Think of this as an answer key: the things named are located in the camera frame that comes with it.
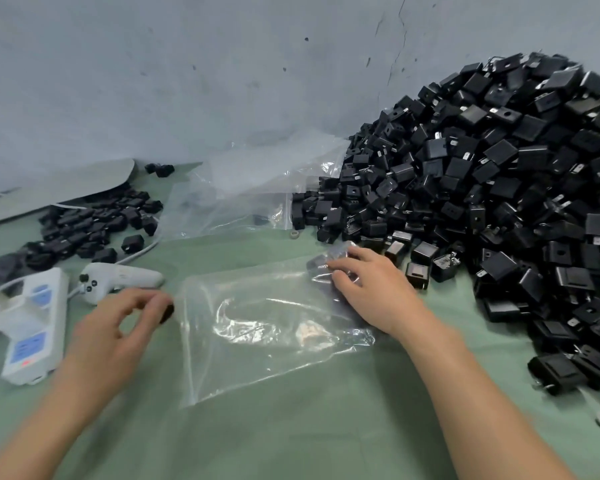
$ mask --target gray wall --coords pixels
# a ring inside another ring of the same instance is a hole
[[[531,50],[600,72],[600,0],[0,0],[0,189],[289,128],[346,136],[465,63]]]

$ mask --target white game controller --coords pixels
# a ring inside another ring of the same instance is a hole
[[[116,289],[158,288],[163,282],[164,276],[157,271],[104,262],[92,262],[80,273],[82,297],[92,305]]]

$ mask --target hand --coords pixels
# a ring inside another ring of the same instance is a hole
[[[75,327],[66,356],[54,375],[51,395],[60,396],[60,402],[69,405],[76,421],[83,426],[90,423],[131,379],[172,304],[167,293],[138,288],[104,298]],[[118,327],[135,309],[141,309],[142,314],[124,336]]]
[[[389,259],[370,249],[352,246],[349,255],[356,257],[330,261],[335,269],[333,283],[348,302],[371,325],[398,338],[401,323],[432,315],[404,273]],[[344,271],[358,275],[353,283]]]

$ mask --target green table surface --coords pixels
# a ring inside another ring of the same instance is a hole
[[[132,184],[168,199],[169,178],[138,171]],[[41,212],[0,224],[0,255],[40,237]],[[124,235],[113,241],[119,247]],[[160,271],[176,293],[186,276],[314,255],[315,231],[296,241],[263,230],[163,242],[135,266]],[[61,266],[75,283],[86,261]],[[523,330],[488,324],[478,313],[469,276],[432,282],[425,300],[460,329],[480,363],[522,409],[579,478],[600,479],[600,429],[583,397],[551,398],[533,390]],[[91,307],[68,307],[68,333]],[[7,345],[0,335],[0,371]],[[426,389],[409,357],[391,341],[320,365],[180,408],[180,329],[171,320],[153,337],[128,389],[78,439],[56,478],[96,479],[453,479],[455,473]],[[0,445],[36,407],[49,381],[16,387],[0,379]]]

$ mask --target clear plastic bag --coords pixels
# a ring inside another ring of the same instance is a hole
[[[310,262],[315,258],[184,281],[176,306],[184,406],[375,343],[376,330],[334,293],[330,271]]]
[[[204,235],[291,229],[291,194],[217,198],[211,187],[175,184],[160,217],[164,241]]]
[[[304,192],[307,177],[338,177],[348,140],[316,130],[295,132],[275,143],[234,148],[205,164],[204,179],[218,197],[243,193]],[[189,177],[194,181],[200,170]]]

